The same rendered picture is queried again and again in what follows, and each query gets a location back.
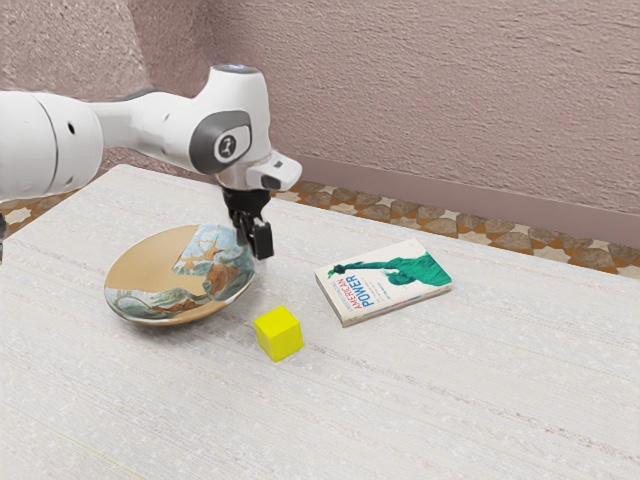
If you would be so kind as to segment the yellow cube block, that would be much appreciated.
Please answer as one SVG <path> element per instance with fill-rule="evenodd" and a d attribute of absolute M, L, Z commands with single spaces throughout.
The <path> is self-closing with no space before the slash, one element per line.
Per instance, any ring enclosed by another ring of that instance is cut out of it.
<path fill-rule="evenodd" d="M 304 347 L 300 322 L 284 306 L 279 306 L 254 320 L 257 341 L 274 362 Z"/>

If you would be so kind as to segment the white paperback book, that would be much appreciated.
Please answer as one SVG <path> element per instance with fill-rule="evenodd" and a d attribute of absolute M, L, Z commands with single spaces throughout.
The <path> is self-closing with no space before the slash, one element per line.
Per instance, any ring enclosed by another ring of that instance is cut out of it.
<path fill-rule="evenodd" d="M 315 278 L 344 328 L 452 287 L 450 275 L 416 239 L 319 267 Z"/>

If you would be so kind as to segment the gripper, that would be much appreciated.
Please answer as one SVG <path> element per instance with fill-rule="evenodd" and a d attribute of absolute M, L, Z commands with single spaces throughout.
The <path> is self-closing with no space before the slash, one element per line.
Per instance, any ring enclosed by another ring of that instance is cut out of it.
<path fill-rule="evenodd" d="M 235 190 L 223 187 L 223 199 L 236 229 L 240 245 L 252 245 L 254 256 L 265 260 L 274 255 L 272 229 L 262 217 L 263 208 L 271 200 L 267 190 Z"/>

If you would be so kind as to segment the painted tan shallow bowl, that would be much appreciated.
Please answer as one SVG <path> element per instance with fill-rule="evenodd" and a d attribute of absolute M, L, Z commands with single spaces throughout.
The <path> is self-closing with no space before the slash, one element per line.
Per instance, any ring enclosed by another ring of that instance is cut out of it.
<path fill-rule="evenodd" d="M 200 224 L 154 234 L 110 268 L 104 294 L 122 318 L 146 325 L 199 320 L 236 300 L 254 279 L 251 248 L 236 230 Z"/>

